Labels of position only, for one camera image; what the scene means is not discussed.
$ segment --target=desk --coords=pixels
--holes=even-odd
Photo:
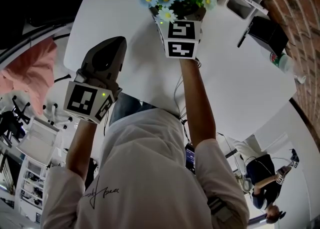
[[[247,28],[222,6],[204,17],[197,57],[219,132],[243,141],[296,92],[293,77],[262,56],[261,47],[247,37]],[[115,36],[124,36],[127,51],[117,82],[123,92],[170,112],[177,112],[174,90],[181,75],[179,61],[165,57],[157,26],[139,0],[83,0],[65,52],[64,65],[81,67],[89,49]],[[183,87],[177,92],[185,106]]]

